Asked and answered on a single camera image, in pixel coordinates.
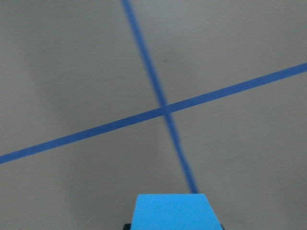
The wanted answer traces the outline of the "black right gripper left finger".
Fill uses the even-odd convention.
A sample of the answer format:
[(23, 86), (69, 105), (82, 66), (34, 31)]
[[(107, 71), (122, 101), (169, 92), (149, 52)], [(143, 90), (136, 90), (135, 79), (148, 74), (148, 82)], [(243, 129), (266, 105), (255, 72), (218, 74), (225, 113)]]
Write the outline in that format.
[(123, 226), (123, 230), (130, 230), (131, 229), (131, 224), (130, 223), (126, 223)]

